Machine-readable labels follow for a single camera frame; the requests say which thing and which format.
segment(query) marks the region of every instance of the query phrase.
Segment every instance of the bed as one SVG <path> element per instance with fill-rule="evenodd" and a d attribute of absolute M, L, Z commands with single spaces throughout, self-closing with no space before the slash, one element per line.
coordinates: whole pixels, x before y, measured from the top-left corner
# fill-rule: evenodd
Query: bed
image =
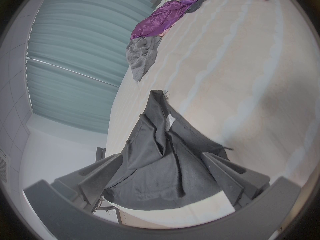
<path fill-rule="evenodd" d="M 162 38 L 140 82 L 131 69 L 114 100 L 106 156 L 121 152 L 150 90 L 230 161 L 303 186 L 320 158 L 320 52 L 290 0 L 208 0 Z M 120 210 L 158 225 L 187 227 L 234 212 L 223 192 L 178 209 Z"/>

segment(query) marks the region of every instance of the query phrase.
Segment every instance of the purple ribbon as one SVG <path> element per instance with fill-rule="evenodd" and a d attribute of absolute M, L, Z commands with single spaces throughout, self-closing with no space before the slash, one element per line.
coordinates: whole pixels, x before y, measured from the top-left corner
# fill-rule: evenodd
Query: purple ribbon
<path fill-rule="evenodd" d="M 153 37 L 161 34 L 178 21 L 198 0 L 168 1 L 163 6 L 156 9 L 148 18 L 145 18 L 131 33 L 131 38 Z"/>

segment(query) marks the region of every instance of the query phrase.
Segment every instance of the curtain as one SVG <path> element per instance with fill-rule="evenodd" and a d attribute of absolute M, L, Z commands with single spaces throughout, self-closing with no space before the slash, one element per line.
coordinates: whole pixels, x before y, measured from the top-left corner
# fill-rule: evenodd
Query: curtain
<path fill-rule="evenodd" d="M 150 0 L 44 0 L 27 49 L 33 112 L 107 133 L 111 106 L 129 66 L 126 46 L 151 6 Z"/>

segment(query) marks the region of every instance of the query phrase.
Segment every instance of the garment label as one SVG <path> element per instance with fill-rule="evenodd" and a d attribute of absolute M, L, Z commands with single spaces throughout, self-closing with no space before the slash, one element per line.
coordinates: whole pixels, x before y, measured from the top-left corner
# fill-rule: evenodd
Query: garment label
<path fill-rule="evenodd" d="M 167 119 L 165 120 L 165 130 L 166 131 L 170 130 L 170 128 L 175 120 L 176 119 L 171 114 L 168 114 Z"/>

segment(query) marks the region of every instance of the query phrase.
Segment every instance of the green curtain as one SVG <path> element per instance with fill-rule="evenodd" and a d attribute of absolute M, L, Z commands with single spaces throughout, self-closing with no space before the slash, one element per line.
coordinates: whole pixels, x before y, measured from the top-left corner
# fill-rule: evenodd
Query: green curtain
<path fill-rule="evenodd" d="M 151 6 L 150 0 L 44 0 L 27 49 L 33 112 L 107 133 L 111 106 L 129 66 L 126 46 Z"/>

